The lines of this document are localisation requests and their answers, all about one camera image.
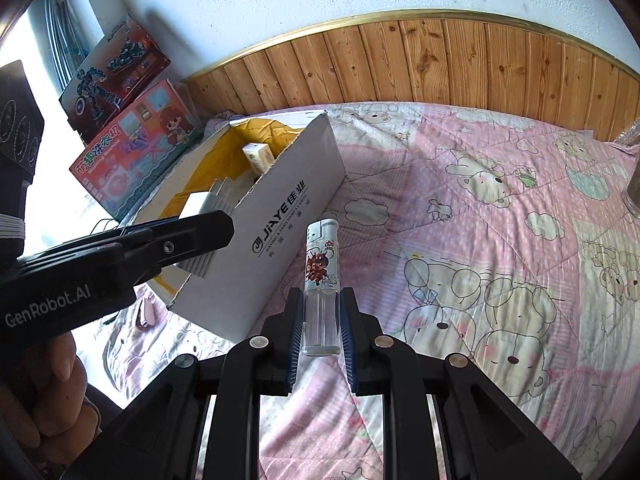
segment bed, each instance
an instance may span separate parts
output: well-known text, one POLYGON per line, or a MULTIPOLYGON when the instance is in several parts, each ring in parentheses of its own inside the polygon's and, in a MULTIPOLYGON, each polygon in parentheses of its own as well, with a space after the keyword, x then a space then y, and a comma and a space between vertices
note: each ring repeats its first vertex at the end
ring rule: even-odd
MULTIPOLYGON (((487 110, 324 108, 347 171, 325 212, 340 224, 341 283, 416 351, 469 355, 597 478, 640 417, 639 224, 620 197, 630 150, 487 110)), ((302 285, 303 267, 301 251, 252 332, 302 285)), ((182 352, 228 351, 138 293, 92 327, 127 399, 182 352)), ((340 360, 302 359, 298 377, 287 399, 262 400, 263 477, 382 478, 380 399, 353 397, 340 360)))
MULTIPOLYGON (((533 23, 406 10, 294 31, 186 82, 227 118, 325 109, 347 177, 324 213, 361 310, 418 352, 469 355, 583 478, 605 471, 640 418, 640 224, 621 199, 636 148, 598 141, 638 116, 637 73, 533 23)), ((303 268, 301 246, 253 333, 303 268)), ((121 405, 178 354, 231 346, 138 298, 77 332, 121 405)), ((262 399, 261 478, 381 479, 381 399, 353 397, 341 359, 299 366, 292 395, 262 399)))

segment open box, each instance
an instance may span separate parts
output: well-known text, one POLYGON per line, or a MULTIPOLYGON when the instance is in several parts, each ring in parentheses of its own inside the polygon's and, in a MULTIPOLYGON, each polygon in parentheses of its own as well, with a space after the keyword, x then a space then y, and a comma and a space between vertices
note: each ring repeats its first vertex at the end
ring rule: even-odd
POLYGON ((304 243, 307 225, 322 214, 345 175, 334 132, 322 110, 255 119, 263 121, 248 137, 234 136, 246 134, 239 130, 249 119, 232 121, 183 157, 135 220, 179 214, 191 192, 208 191, 217 178, 232 174, 246 178, 245 171, 251 169, 241 153, 242 143, 270 144, 276 160, 239 203, 232 204, 236 233, 228 247, 213 255, 204 278, 170 266, 148 282, 174 312, 232 342, 248 335, 304 243), (284 147, 282 138, 274 144, 273 139, 256 137, 277 124, 271 121, 288 126, 280 132, 289 136, 284 147))

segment cardboard box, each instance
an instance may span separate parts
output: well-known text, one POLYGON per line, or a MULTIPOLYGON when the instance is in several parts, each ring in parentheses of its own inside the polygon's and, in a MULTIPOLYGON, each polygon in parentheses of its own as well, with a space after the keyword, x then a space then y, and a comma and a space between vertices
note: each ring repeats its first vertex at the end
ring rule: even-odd
POLYGON ((131 16, 100 40, 60 96, 85 145, 158 76, 169 59, 131 16))
MULTIPOLYGON (((149 282, 174 312, 233 342, 248 335, 305 243, 307 225, 322 214, 345 175, 326 114, 307 110, 261 117, 306 127, 281 153, 271 145, 275 163, 236 205, 232 212, 236 234, 228 247, 213 254, 204 279, 171 266, 149 282)), ((242 122, 232 125, 242 126, 242 122)), ((162 211, 170 210, 171 200, 193 181, 196 168, 223 135, 225 130, 185 156, 173 179, 162 184, 136 222, 159 218, 162 211)), ((244 157, 242 142, 238 151, 244 157)))
POLYGON ((202 134, 169 80, 132 102, 92 140, 69 171, 122 220, 137 200, 202 134))

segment gold trim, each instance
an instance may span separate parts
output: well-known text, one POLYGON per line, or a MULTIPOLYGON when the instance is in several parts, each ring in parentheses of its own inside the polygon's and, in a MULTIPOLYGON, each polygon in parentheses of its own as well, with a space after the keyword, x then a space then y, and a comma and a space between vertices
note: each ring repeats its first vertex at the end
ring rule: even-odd
POLYGON ((562 32, 555 28, 547 27, 546 25, 540 25, 539 23, 529 22, 521 18, 513 18, 511 16, 503 16, 501 14, 492 14, 490 12, 479 12, 477 10, 455 10, 455 9, 405 9, 405 10, 381 10, 379 12, 370 12, 367 14, 359 14, 357 16, 347 16, 346 18, 339 18, 337 20, 330 20, 328 22, 317 23, 315 25, 309 25, 308 27, 298 28, 285 34, 280 34, 269 38, 268 40, 261 41, 252 46, 248 46, 238 52, 231 54, 217 62, 214 62, 191 74, 186 79, 196 79, 200 76, 206 75, 212 70, 225 66, 241 57, 248 56, 270 46, 274 46, 286 41, 296 40, 303 36, 310 36, 311 34, 317 34, 318 32, 326 32, 328 30, 334 30, 334 28, 350 27, 352 25, 363 25, 364 23, 374 22, 389 22, 399 20, 420 20, 420 19, 440 19, 440 20, 473 20, 476 22, 485 23, 497 23, 498 25, 510 25, 511 27, 522 28, 529 32, 535 32, 537 34, 543 34, 544 36, 550 36, 556 38, 556 40, 563 41, 564 43, 571 44, 573 46, 579 46, 587 52, 598 56, 605 61, 611 63, 615 67, 623 70, 633 78, 640 80, 640 74, 636 72, 629 65, 613 57, 608 52, 605 52, 601 48, 588 43, 587 41, 576 38, 567 32, 562 32))

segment pink bed sheet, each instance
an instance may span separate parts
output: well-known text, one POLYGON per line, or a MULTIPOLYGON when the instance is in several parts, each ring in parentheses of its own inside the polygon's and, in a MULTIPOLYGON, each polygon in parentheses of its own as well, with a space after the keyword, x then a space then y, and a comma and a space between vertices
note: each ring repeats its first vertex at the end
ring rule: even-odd
MULTIPOLYGON (((640 417, 640 224, 620 198, 633 156, 485 110, 326 109, 347 171, 325 212, 340 224, 342 286, 416 351, 469 355, 597 478, 640 417)), ((303 268, 301 250, 254 332, 303 268)), ((134 328, 138 305, 96 335, 127 397, 181 352, 230 347, 140 295, 153 328, 134 328)), ((265 397, 260 424, 263 478, 382 478, 382 402, 350 394, 341 358, 301 359, 294 393, 265 397)))

